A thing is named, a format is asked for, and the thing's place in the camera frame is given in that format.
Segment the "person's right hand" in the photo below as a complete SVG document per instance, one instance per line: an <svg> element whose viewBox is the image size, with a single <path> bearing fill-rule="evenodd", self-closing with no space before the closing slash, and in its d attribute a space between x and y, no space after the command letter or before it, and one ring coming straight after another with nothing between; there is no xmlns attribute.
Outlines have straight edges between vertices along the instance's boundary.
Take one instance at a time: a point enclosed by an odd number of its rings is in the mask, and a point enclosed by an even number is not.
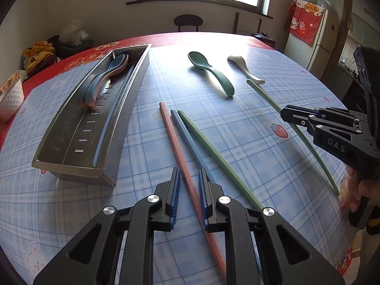
<svg viewBox="0 0 380 285"><path fill-rule="evenodd" d="M347 166L347 173L341 180L340 187L341 209L355 212L363 198L368 198L368 204L379 206L379 188L379 180L360 180L356 171Z"/></svg>

